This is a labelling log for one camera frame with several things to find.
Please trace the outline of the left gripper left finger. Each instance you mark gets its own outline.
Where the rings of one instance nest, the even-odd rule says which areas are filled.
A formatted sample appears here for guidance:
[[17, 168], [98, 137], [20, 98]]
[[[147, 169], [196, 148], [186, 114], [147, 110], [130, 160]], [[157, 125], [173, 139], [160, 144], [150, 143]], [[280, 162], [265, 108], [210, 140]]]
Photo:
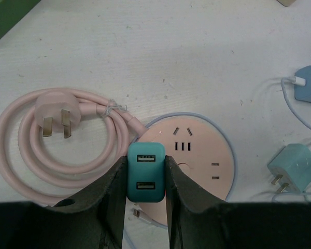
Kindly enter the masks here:
[[0, 203], [0, 248], [122, 248], [128, 160], [55, 206]]

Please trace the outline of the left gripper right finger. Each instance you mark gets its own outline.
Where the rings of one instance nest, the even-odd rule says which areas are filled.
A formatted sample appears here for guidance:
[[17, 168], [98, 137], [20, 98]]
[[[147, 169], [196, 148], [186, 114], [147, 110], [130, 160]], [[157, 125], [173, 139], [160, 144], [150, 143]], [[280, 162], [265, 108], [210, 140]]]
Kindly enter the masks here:
[[311, 203], [227, 203], [165, 158], [170, 248], [311, 248]]

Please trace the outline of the pink round socket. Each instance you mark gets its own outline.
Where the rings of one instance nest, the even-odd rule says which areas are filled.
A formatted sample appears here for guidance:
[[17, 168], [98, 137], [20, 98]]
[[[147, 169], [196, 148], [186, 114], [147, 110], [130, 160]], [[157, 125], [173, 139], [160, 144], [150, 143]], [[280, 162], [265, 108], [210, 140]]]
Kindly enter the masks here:
[[201, 118], [164, 118], [138, 128], [138, 142], [161, 143], [179, 168], [212, 195], [225, 200], [235, 176], [234, 153], [224, 134]]

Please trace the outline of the teal dual usb charger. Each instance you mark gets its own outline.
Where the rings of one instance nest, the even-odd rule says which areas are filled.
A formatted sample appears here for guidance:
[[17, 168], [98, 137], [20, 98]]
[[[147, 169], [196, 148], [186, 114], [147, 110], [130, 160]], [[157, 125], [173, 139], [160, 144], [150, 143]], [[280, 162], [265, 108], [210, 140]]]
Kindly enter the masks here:
[[128, 148], [127, 198], [134, 203], [158, 203], [165, 196], [165, 148], [136, 142]]

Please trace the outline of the light teal charger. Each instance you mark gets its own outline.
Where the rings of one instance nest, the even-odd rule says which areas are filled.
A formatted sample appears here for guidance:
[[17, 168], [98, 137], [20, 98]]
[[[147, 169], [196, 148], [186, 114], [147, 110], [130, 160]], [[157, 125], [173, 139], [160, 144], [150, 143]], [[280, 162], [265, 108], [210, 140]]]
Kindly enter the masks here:
[[293, 143], [284, 147], [267, 165], [273, 175], [277, 193], [302, 193], [311, 183], [311, 149]]

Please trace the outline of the light blue charger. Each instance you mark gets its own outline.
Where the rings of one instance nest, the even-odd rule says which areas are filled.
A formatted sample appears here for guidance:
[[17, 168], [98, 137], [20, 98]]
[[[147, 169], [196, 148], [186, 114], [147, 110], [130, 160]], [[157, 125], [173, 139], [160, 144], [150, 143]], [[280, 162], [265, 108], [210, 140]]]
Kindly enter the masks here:
[[303, 67], [289, 78], [294, 86], [294, 98], [311, 103], [311, 65]]

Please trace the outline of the olive yellow charger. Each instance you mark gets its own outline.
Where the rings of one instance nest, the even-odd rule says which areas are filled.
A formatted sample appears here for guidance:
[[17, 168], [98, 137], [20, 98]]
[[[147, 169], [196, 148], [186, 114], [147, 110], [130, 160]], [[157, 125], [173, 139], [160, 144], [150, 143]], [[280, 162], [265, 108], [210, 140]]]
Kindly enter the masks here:
[[296, 0], [277, 0], [280, 4], [285, 7], [291, 6]]

